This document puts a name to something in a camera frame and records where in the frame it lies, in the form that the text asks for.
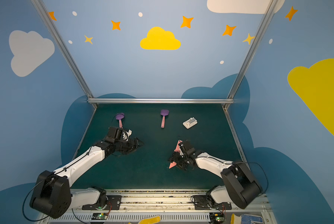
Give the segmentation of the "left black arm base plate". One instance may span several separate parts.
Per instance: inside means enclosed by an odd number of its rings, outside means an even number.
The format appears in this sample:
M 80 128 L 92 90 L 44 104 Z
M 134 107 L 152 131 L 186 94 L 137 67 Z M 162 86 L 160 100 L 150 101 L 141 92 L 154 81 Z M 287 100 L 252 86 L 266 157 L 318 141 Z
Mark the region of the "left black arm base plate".
M 112 210 L 117 211 L 120 209 L 122 197 L 119 195 L 108 195 L 106 196 L 106 202 L 100 203 L 97 202 L 96 204 L 88 204 L 82 206 L 82 210 Z

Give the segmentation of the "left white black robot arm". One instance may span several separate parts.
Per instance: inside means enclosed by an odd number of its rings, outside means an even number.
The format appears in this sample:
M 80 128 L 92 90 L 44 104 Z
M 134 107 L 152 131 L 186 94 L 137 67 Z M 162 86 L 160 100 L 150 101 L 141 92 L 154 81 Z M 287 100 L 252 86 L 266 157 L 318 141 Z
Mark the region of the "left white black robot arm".
M 71 189 L 73 184 L 90 168 L 103 161 L 115 152 L 128 155 L 144 143 L 132 137 L 130 129 L 109 127 L 107 135 L 94 143 L 83 154 L 70 163 L 50 172 L 42 172 L 36 185 L 29 192 L 30 208 L 48 217 L 59 218 L 66 211 L 92 205 L 97 210 L 111 209 L 106 191 L 99 187 L 87 189 Z

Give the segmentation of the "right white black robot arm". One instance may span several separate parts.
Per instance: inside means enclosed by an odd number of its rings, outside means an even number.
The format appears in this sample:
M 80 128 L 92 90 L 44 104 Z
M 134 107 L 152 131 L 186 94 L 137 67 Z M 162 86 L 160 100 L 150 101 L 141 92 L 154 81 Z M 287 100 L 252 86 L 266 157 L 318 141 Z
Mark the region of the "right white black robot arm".
M 220 209 L 227 203 L 245 209 L 264 192 L 247 163 L 226 161 L 197 151 L 189 141 L 178 141 L 169 162 L 169 168 L 187 170 L 189 167 L 197 167 L 223 180 L 223 186 L 211 188 L 205 196 L 192 197 L 192 202 L 199 210 Z

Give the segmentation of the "pink square paper sheet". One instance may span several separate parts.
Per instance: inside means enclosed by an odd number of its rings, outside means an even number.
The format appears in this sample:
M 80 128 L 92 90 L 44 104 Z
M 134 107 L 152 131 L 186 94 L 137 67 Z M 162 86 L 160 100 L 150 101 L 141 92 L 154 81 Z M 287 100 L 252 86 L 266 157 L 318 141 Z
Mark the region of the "pink square paper sheet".
M 172 154 L 172 156 L 171 156 L 171 157 L 174 158 L 174 161 L 175 161 L 175 156 L 177 156 L 177 155 L 181 155 L 181 149 L 180 149 L 180 146 L 179 146 L 180 143 L 182 143 L 182 140 L 178 140 L 177 145 L 176 145 L 176 148 L 175 148 L 175 150 L 173 151 L 173 154 Z M 171 169 L 171 168 L 173 168 L 173 167 L 175 167 L 175 166 L 177 166 L 177 165 L 169 165 L 169 169 Z

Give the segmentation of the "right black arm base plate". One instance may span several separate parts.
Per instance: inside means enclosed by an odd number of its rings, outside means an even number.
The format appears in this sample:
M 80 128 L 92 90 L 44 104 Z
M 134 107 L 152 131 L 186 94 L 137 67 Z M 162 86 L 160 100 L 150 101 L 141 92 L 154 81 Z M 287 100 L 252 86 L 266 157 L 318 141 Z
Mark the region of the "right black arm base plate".
M 196 210 L 232 210 L 231 203 L 217 203 L 211 196 L 193 195 L 190 199 Z

